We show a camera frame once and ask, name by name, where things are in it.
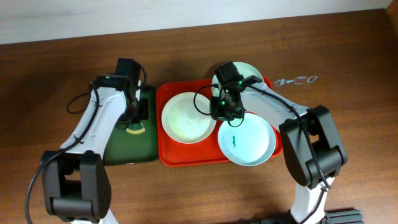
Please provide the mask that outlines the light green plate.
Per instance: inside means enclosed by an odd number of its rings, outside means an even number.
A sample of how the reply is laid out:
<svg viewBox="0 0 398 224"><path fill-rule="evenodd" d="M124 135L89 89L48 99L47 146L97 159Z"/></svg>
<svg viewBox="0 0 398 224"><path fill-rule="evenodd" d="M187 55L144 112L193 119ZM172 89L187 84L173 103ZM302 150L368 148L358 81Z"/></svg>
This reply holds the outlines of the light green plate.
<svg viewBox="0 0 398 224"><path fill-rule="evenodd" d="M264 77L261 75L261 73L252 65L250 65L248 63L244 63L244 62L233 62L233 64L237 68L239 74L243 75L244 78L254 75L254 76L260 78L263 82L265 82ZM218 84L218 79L215 74L213 75L211 84L212 85ZM221 88L220 86L219 87L211 87L213 96L219 95L220 88Z"/></svg>

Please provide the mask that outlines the light blue plate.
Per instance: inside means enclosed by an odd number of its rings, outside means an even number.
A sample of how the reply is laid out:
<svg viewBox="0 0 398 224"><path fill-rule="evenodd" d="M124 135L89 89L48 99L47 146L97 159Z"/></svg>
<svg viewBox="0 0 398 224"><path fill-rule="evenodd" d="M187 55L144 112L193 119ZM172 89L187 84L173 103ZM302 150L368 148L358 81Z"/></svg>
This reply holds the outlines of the light blue plate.
<svg viewBox="0 0 398 224"><path fill-rule="evenodd" d="M277 148L277 138L267 121L247 113L242 123L222 123L218 131L218 145L231 162L241 166L257 166L271 158Z"/></svg>

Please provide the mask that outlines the white plate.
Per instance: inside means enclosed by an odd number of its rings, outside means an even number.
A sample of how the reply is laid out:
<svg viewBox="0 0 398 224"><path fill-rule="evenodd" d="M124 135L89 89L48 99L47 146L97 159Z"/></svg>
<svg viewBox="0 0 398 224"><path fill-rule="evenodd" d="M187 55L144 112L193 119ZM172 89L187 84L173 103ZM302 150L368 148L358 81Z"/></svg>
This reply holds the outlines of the white plate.
<svg viewBox="0 0 398 224"><path fill-rule="evenodd" d="M205 140L215 129L216 121L203 113L210 112L210 100L194 92L173 96L161 112L161 124L166 134L183 144Z"/></svg>

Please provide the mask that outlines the yellow green sponge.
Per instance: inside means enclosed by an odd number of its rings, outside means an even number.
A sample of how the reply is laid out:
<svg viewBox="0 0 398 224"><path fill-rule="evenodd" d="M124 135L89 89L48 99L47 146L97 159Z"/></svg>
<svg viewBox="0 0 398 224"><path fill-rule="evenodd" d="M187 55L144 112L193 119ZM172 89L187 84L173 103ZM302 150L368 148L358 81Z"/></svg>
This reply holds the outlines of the yellow green sponge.
<svg viewBox="0 0 398 224"><path fill-rule="evenodd" d="M141 122L140 123L131 123L126 128L127 133L134 134L134 135L142 134L145 131L146 131L146 129Z"/></svg>

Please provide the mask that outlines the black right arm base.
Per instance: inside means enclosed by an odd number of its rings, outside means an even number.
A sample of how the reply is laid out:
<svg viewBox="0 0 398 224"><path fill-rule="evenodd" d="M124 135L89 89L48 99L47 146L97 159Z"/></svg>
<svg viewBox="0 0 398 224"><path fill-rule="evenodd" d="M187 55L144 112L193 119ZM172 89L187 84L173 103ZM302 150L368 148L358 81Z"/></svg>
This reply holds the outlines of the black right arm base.
<svg viewBox="0 0 398 224"><path fill-rule="evenodd" d="M258 224L294 224L293 218L290 217L279 217L271 219L263 219L252 223ZM363 215L360 210L348 209L348 210L334 210L325 212L325 216L320 219L317 223L321 224L365 224Z"/></svg>

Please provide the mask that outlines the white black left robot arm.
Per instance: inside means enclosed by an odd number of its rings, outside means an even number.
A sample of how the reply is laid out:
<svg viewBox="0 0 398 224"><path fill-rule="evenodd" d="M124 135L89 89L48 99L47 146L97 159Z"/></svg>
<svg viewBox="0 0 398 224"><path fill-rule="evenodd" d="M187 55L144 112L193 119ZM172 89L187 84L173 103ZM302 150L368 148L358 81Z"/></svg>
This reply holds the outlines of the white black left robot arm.
<svg viewBox="0 0 398 224"><path fill-rule="evenodd" d="M119 122L139 119L144 68L119 58L116 70L90 82L90 100L77 127L57 151L44 152L42 174L45 208L70 223L116 223L110 210L111 185L103 156Z"/></svg>

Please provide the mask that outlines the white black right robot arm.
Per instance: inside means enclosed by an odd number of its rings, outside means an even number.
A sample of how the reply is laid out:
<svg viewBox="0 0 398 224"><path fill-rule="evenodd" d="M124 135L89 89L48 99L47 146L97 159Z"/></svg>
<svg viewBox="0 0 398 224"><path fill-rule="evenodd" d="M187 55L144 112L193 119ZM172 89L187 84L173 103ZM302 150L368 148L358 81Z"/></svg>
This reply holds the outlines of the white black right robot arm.
<svg viewBox="0 0 398 224"><path fill-rule="evenodd" d="M348 156L330 111L298 105L271 90L260 78L244 77L233 62L215 70L219 95L210 103L215 120L230 122L247 111L280 133L285 164L296 181L289 223L333 223L342 217L324 211L331 183Z"/></svg>

